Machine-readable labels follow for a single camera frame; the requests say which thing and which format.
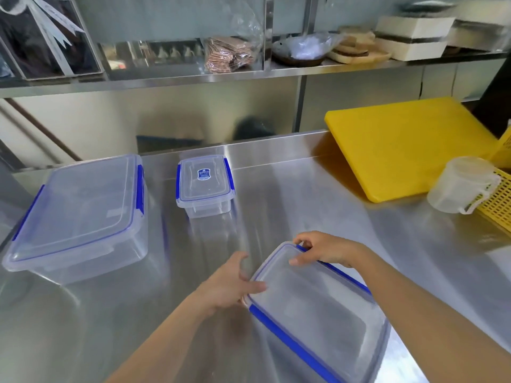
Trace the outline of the crumpled clear plastic bag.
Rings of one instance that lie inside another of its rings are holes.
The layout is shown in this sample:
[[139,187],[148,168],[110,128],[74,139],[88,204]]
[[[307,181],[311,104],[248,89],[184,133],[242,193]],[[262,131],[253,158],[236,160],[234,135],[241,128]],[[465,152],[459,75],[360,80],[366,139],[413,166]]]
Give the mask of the crumpled clear plastic bag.
[[322,58],[344,40],[344,33],[316,32],[299,37],[289,37],[284,44],[290,57],[300,61]]

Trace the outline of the person's right hand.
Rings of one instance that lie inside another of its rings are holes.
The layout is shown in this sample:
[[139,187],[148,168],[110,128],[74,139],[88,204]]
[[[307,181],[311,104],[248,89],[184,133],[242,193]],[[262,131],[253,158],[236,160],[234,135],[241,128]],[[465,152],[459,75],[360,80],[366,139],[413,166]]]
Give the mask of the person's right hand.
[[364,244],[319,231],[301,232],[293,239],[293,243],[304,247],[306,251],[303,253],[315,253],[317,261],[357,270],[376,256]]

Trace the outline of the white box with dark band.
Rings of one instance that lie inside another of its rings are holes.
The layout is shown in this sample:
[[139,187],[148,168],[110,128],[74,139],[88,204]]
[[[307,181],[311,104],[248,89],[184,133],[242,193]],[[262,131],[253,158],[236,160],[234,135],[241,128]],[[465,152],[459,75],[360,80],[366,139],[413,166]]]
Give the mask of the white box with dark band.
[[375,38],[376,45],[390,54],[391,59],[411,62],[441,57],[447,47],[447,41],[405,43],[384,38]]
[[374,33],[408,39],[444,38],[454,21],[454,17],[383,16],[379,18]]

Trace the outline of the dark bowl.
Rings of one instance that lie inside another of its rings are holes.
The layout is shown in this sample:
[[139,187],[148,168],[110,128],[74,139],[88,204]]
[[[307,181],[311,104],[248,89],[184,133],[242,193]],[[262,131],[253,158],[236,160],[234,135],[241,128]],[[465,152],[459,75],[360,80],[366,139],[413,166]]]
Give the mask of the dark bowl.
[[273,61],[280,65],[294,68],[319,66],[327,58],[326,55],[317,59],[297,59],[292,57],[291,50],[284,40],[278,40],[272,43],[271,57]]

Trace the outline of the large clear lidded food container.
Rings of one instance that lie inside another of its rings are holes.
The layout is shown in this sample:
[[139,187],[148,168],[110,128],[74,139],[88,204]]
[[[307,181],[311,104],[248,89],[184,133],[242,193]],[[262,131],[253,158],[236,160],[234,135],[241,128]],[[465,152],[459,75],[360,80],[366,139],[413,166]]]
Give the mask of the large clear lidded food container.
[[36,194],[2,265],[67,285],[135,264],[149,251],[147,203],[138,154],[57,168]]

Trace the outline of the dark clear gift box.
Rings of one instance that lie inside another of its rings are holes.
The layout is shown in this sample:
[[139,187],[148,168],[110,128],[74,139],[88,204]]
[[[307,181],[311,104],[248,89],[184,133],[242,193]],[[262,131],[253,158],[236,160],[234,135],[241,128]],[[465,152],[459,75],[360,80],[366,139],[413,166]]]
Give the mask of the dark clear gift box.
[[[3,51],[3,59],[9,63],[15,74],[26,81],[102,74],[103,67],[98,60],[75,0],[46,1],[85,30],[84,34],[78,33],[78,36],[74,36],[56,23],[73,44],[72,47],[63,49],[63,53],[77,76],[64,76],[28,10],[19,16],[10,16],[0,11],[0,49]],[[15,0],[2,0],[0,5],[9,10],[15,3]]]

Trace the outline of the person's left hand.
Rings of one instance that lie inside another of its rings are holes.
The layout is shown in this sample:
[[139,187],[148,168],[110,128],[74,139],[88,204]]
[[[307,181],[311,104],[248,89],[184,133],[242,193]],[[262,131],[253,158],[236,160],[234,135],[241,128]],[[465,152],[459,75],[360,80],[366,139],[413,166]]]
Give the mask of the person's left hand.
[[194,312],[204,318],[218,309],[230,307],[247,295],[242,295],[241,265],[248,253],[237,251],[192,293]]

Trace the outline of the white ribbon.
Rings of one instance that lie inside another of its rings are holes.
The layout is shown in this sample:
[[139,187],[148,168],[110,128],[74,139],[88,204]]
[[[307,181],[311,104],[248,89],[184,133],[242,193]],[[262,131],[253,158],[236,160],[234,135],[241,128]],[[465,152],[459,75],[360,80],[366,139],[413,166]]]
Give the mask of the white ribbon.
[[48,45],[52,55],[54,56],[57,64],[65,77],[75,77],[75,74],[64,56],[63,49],[68,46],[72,47],[73,44],[67,36],[56,25],[59,23],[64,29],[69,31],[72,35],[78,36],[78,33],[84,34],[85,30],[79,25],[75,24],[70,18],[67,18],[62,12],[59,12],[55,7],[50,5],[46,0],[15,0],[16,3],[9,10],[0,5],[0,11],[10,15],[19,16],[25,10],[28,10],[32,15],[35,24],[39,28],[42,37]]

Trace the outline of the stainless steel tray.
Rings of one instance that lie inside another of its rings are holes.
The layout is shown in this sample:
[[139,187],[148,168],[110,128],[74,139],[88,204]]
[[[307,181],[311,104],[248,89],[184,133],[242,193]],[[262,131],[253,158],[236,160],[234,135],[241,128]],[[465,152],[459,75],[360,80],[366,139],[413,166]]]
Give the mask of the stainless steel tray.
[[448,46],[476,51],[511,49],[511,26],[455,20],[448,35]]

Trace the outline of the clear plastic measuring jug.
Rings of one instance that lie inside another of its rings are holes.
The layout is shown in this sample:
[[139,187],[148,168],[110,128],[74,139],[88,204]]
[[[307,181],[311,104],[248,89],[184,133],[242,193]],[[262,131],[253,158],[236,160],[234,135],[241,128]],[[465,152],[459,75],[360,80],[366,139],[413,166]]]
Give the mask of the clear plastic measuring jug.
[[426,196],[430,206],[451,214],[472,214],[501,184],[495,167],[479,157],[464,156],[449,161]]

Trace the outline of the person's right forearm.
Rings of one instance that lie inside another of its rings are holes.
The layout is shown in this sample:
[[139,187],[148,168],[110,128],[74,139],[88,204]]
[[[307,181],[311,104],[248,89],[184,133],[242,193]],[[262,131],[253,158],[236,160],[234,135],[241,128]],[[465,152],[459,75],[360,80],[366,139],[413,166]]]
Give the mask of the person's right forearm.
[[511,383],[511,353],[373,251],[356,269],[430,383]]

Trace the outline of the medium clear lidded food container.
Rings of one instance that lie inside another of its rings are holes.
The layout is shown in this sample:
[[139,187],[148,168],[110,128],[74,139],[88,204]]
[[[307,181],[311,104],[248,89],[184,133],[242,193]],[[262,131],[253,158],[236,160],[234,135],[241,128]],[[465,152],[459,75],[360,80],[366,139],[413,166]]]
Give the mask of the medium clear lidded food container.
[[244,304],[326,383],[372,383],[388,341],[387,317],[363,283],[332,264],[290,265],[305,252],[281,243],[251,279],[266,290]]

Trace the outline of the bag of brown wafers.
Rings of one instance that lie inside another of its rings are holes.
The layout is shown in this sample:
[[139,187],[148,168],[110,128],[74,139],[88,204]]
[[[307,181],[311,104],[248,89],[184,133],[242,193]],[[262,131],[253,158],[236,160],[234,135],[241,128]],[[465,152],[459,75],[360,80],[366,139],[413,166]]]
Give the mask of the bag of brown wafers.
[[258,45],[237,37],[208,37],[201,44],[205,69],[213,74],[250,67],[259,53]]

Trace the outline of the stack of wooden boards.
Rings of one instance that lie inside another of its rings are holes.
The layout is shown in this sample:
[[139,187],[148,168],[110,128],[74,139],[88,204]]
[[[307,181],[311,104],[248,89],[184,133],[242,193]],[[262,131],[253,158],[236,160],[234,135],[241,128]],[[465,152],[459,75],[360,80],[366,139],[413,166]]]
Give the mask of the stack of wooden boards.
[[374,64],[391,59],[392,54],[376,44],[372,30],[359,26],[341,26],[337,29],[343,40],[327,53],[327,58],[340,64]]

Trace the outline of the person's left forearm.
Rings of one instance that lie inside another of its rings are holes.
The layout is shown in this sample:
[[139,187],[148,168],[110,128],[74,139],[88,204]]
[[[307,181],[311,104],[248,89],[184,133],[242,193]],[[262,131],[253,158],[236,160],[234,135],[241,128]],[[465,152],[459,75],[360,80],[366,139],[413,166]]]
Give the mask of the person's left forearm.
[[104,383],[173,383],[203,321],[246,293],[191,293]]

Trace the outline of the small clear labelled food container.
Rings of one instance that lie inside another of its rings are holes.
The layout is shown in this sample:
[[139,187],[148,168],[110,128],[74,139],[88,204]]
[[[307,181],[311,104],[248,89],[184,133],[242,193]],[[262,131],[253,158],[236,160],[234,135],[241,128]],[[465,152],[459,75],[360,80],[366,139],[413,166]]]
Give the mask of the small clear labelled food container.
[[183,159],[177,165],[175,199],[189,219],[228,213],[235,198],[232,170],[225,155]]

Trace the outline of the yellow plastic basket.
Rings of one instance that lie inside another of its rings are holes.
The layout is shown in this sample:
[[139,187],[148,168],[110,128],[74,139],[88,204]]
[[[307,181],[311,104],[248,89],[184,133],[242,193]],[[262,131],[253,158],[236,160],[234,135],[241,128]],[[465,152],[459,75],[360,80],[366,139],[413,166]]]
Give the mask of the yellow plastic basket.
[[501,183],[477,210],[511,236],[511,119],[490,157]]

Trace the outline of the yellow cutting board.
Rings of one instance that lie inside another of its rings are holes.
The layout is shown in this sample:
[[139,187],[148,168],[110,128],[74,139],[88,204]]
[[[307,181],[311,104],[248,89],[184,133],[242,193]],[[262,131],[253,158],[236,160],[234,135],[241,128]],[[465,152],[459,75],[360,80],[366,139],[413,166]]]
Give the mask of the yellow cutting board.
[[332,110],[324,122],[341,153],[330,167],[375,204],[427,193],[447,162],[488,159],[498,140],[451,97]]

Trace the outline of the stainless steel wall shelf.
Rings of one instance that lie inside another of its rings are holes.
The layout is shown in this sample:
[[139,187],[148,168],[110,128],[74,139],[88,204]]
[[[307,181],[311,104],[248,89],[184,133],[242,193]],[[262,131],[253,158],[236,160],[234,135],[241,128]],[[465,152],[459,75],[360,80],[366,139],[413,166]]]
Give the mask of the stainless steel wall shelf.
[[71,79],[24,81],[18,78],[0,78],[0,99],[71,93],[117,91],[139,88],[159,88],[205,83],[251,81],[278,77],[317,76],[367,70],[408,68],[485,62],[507,58],[509,52],[465,51],[435,59],[401,62],[388,60],[372,64],[340,64],[330,59],[314,67],[284,66],[274,60],[266,70],[245,70],[232,73],[210,74],[201,71],[201,64],[169,64],[81,76]]

